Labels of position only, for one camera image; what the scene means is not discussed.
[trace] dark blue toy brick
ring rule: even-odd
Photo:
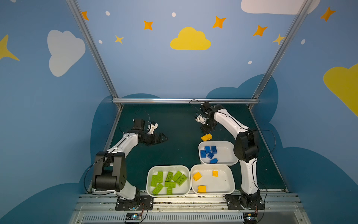
[[[215,159],[213,159],[213,160],[210,160],[210,163],[217,163],[218,162],[218,159],[217,158],[215,158]]]
[[[211,147],[211,153],[212,153],[212,154],[218,153],[218,151],[216,150],[216,146],[212,146],[212,147]]]
[[[200,156],[201,156],[202,158],[206,158],[205,150],[200,150]]]
[[[212,154],[211,152],[209,152],[208,157],[209,157],[210,159],[212,159],[212,158],[214,157],[214,154]]]
[[[205,153],[209,153],[210,152],[210,146],[205,146]]]

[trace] square green block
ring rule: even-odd
[[[159,192],[163,189],[163,184],[158,184],[158,186],[153,190],[153,195],[159,194]]]
[[[182,176],[182,173],[178,171],[172,178],[173,181],[177,181]]]
[[[165,181],[166,182],[171,182],[171,179],[173,178],[173,172],[168,172],[168,175],[166,176]]]
[[[172,188],[167,188],[166,189],[166,195],[172,195],[173,194],[173,189]]]
[[[156,187],[156,179],[157,179],[157,176],[156,176],[156,175],[152,175],[152,182],[150,183],[150,186]]]
[[[164,187],[175,188],[175,182],[165,182]]]
[[[163,183],[163,171],[158,172],[157,183]]]
[[[183,174],[177,181],[176,183],[180,186],[184,183],[184,181],[186,181],[187,177]]]

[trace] white tray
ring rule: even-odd
[[[237,164],[239,161],[234,154],[234,145],[231,142],[201,142],[199,144],[199,158],[201,164],[210,164],[210,158],[206,155],[206,158],[201,158],[200,151],[205,150],[205,146],[210,146],[210,151],[212,146],[216,146],[218,153],[214,154],[214,158],[218,159],[216,164],[223,164],[227,166],[232,166]]]
[[[213,176],[213,170],[218,171],[218,176]],[[197,172],[202,176],[198,181],[193,179]],[[195,165],[190,170],[190,182],[192,189],[197,195],[225,195],[231,194],[235,190],[234,177],[231,169],[227,165],[210,164]],[[206,193],[198,193],[199,185],[206,186]]]
[[[163,187],[163,189],[160,191],[158,195],[153,195],[152,192],[155,189],[155,187],[150,186],[152,181],[152,175],[157,175],[158,171],[163,171],[163,186],[165,182],[165,178],[168,175],[168,172],[173,172],[173,175],[176,174],[177,171],[180,171],[182,174],[184,174],[187,177],[187,180],[179,186],[178,184],[173,188],[173,195],[166,195],[166,187]],[[147,192],[152,197],[177,197],[177,196],[184,196],[187,195],[190,191],[190,172],[189,169],[186,166],[154,166],[152,167],[147,175]]]

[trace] blue wall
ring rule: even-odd
[[[279,47],[273,41],[285,36],[295,16],[247,13],[236,0],[78,3],[119,97],[251,98],[233,89],[265,73]],[[213,28],[216,16],[226,18],[222,29]],[[153,22],[152,30],[144,30],[144,20]],[[262,37],[253,36],[258,25],[267,27]],[[185,27],[202,31],[210,48],[172,49],[171,40]]]
[[[51,30],[83,39],[65,0],[0,4],[0,40],[19,59],[0,44],[0,223],[67,223],[117,107],[88,48],[61,77],[50,71]]]
[[[327,21],[320,19],[328,7],[336,12]],[[357,7],[354,0],[321,0],[252,110],[261,129],[275,132],[272,155],[312,224],[352,223],[358,218],[355,212],[344,216],[336,210],[358,209],[358,117],[323,81],[333,67],[358,64],[358,30],[353,28],[358,24]],[[272,148],[272,135],[263,134]]]

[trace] dark green table surface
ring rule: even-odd
[[[256,129],[246,105],[224,105],[224,107],[242,124]],[[126,158],[127,181],[140,190],[145,190],[147,173],[153,166],[184,165],[190,170],[193,165],[200,164],[198,145],[202,142],[203,133],[200,129],[201,124],[194,120],[197,110],[191,105],[124,105],[111,146],[122,138],[122,131],[127,132],[133,126],[134,114],[137,110],[147,111],[151,122],[157,122],[159,125],[155,131],[163,132],[169,140],[153,146],[145,146],[142,143],[135,146]],[[148,115],[144,111],[138,111],[136,118],[148,121]],[[232,143],[235,141],[230,132],[219,123],[211,134],[212,141]],[[268,154],[261,138],[260,149],[259,158]],[[237,163],[230,169],[235,179],[235,188],[240,189],[240,164]],[[285,188],[270,156],[257,161],[257,179],[268,189]]]

